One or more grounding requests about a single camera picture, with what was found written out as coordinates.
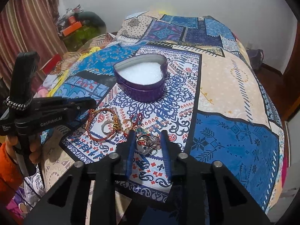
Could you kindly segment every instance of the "hand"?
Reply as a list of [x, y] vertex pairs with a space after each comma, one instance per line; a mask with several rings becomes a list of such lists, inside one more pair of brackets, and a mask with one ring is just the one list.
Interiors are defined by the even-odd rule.
[[[15, 146], [18, 143], [18, 137], [17, 136], [7, 136], [5, 139], [5, 148], [7, 154], [17, 163], [16, 153], [13, 150], [13, 146]], [[41, 137], [40, 134], [37, 134], [35, 136], [35, 139], [31, 141], [30, 143], [30, 151], [32, 152], [29, 155], [29, 159], [33, 164], [37, 164], [40, 162], [40, 156], [41, 156]]]

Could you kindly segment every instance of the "white wall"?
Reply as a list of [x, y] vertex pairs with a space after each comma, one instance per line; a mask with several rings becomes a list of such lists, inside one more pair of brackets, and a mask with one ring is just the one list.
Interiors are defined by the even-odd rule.
[[58, 0], [58, 12], [59, 12], [59, 17], [61, 18], [65, 13], [66, 13], [66, 6], [64, 4], [63, 0]]
[[98, 14], [108, 32], [118, 31], [124, 18], [150, 8], [179, 16], [211, 15], [227, 25], [244, 46], [263, 49], [265, 63], [283, 70], [293, 45], [296, 18], [284, 0], [63, 0]]

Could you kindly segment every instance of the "yellow cloth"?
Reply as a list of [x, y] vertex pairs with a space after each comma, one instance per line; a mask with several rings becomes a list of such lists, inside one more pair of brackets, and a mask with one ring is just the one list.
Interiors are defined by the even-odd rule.
[[53, 96], [54, 93], [57, 91], [57, 89], [63, 84], [63, 82], [66, 80], [66, 77], [68, 75], [68, 71], [69, 70], [66, 70], [64, 72], [64, 74], [58, 79], [58, 83], [56, 84], [56, 86], [52, 90], [49, 91], [47, 97]]
[[77, 61], [82, 61], [84, 58], [88, 57], [89, 55], [92, 55], [94, 52], [97, 52], [97, 51], [99, 51], [99, 50], [101, 50], [101, 48], [98, 47], [98, 46], [92, 47], [92, 49], [90, 50], [89, 53], [83, 53], [83, 54], [78, 58]]

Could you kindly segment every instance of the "metal screw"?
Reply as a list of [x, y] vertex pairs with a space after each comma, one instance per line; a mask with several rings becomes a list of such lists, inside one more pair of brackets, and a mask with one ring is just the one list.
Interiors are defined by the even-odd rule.
[[82, 167], [83, 166], [83, 162], [82, 161], [77, 161], [74, 163], [74, 167]]
[[178, 154], [178, 157], [179, 157], [180, 159], [186, 159], [186, 158], [188, 158], [188, 154], [182, 152], [182, 153], [179, 153], [179, 154]]
[[214, 161], [214, 166], [221, 167], [221, 166], [223, 166], [223, 163], [221, 161]]
[[119, 157], [119, 154], [116, 153], [116, 152], [113, 152], [113, 153], [110, 153], [110, 154], [109, 154], [109, 158], [111, 158], [111, 159], [116, 159], [116, 158], [118, 158], [118, 157]]

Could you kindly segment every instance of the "purple tin box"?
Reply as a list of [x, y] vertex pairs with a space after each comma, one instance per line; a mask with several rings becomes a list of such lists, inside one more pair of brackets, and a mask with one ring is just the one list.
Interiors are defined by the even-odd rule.
[[[132, 83], [119, 75], [118, 71], [142, 62], [156, 62], [160, 64], [161, 80], [150, 85]], [[167, 76], [167, 59], [159, 54], [144, 54], [128, 58], [113, 66], [117, 83], [121, 90], [131, 99], [140, 102], [152, 102], [161, 98], [164, 94], [165, 78]]]

